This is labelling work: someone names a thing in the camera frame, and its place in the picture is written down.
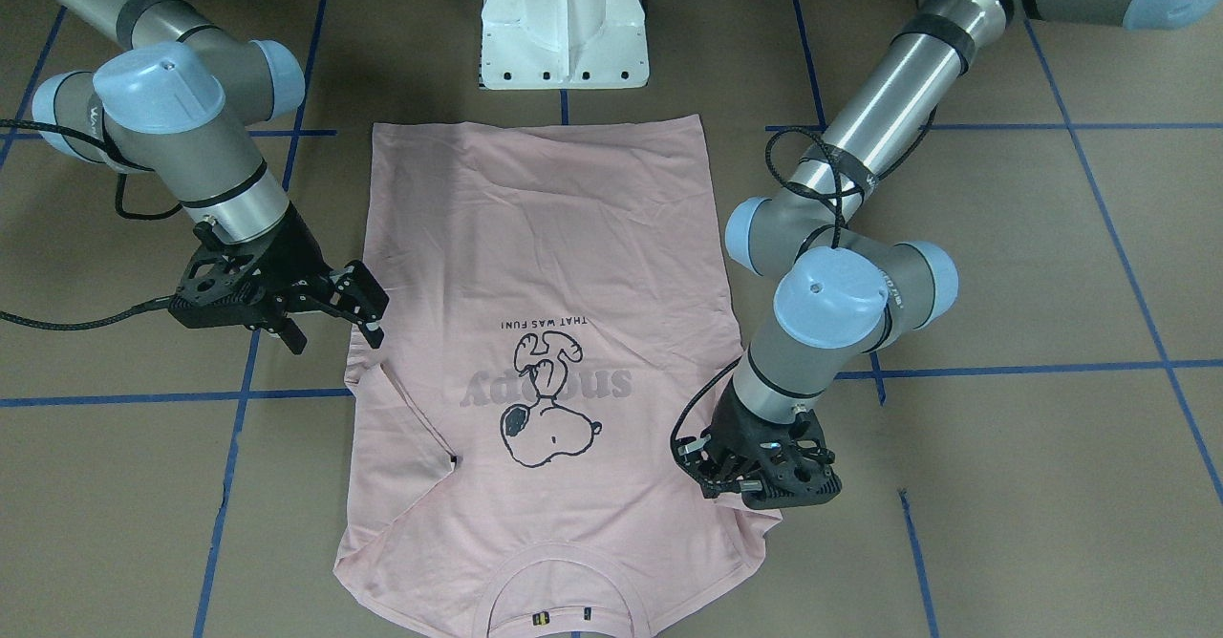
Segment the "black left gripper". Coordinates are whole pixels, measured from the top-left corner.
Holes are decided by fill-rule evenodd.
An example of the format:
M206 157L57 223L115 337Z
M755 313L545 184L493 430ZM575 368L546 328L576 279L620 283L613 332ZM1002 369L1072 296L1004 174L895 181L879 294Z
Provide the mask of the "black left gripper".
M791 486L793 407L791 395L777 391L758 375L734 375L718 398L709 435L673 436L673 460L709 500L719 495L715 485L740 480ZM704 447L709 464L704 464Z

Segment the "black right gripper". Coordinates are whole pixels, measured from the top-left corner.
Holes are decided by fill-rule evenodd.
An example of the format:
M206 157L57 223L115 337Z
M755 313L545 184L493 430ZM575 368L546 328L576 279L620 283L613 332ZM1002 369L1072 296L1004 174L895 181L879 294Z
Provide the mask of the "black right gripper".
M331 306L339 317L353 321L371 348L382 347L386 291L360 260L331 271L292 203L283 220L249 246L256 249L256 260L247 277L245 319L272 319L272 337L280 339L292 354L302 354L309 339L287 314L322 312L333 290Z

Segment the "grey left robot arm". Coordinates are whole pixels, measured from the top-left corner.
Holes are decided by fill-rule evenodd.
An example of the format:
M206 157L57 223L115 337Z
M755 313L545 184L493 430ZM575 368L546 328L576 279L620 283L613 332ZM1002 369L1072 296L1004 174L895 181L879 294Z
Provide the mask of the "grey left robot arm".
M673 431L678 468L709 500L750 508L817 506L841 491L818 400L856 354L927 328L953 306L959 273L942 247L882 244L850 229L881 182L900 167L954 82L1014 17L1049 23L1174 31L1221 0L916 0L912 20L830 121L808 134L795 171L772 198L739 204L724 243L734 262L777 280L761 324L698 436Z

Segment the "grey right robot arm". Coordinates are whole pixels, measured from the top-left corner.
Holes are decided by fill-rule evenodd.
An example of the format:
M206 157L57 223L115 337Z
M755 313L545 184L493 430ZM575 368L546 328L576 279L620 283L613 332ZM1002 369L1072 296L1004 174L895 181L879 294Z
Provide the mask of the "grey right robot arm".
M158 174L201 243L169 297L183 328L267 330L292 352L294 314L320 310L379 347L388 297L360 262L331 268L248 134L292 112L305 75L281 43L240 42L183 0L56 0L117 42L95 72L35 90L33 130L70 158L117 174Z

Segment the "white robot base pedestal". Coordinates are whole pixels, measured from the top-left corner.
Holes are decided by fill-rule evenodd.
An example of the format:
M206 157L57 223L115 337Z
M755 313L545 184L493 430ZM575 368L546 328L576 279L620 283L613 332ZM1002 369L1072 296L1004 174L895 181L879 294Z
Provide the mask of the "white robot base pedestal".
M483 0L478 81L488 90L648 84L645 0Z

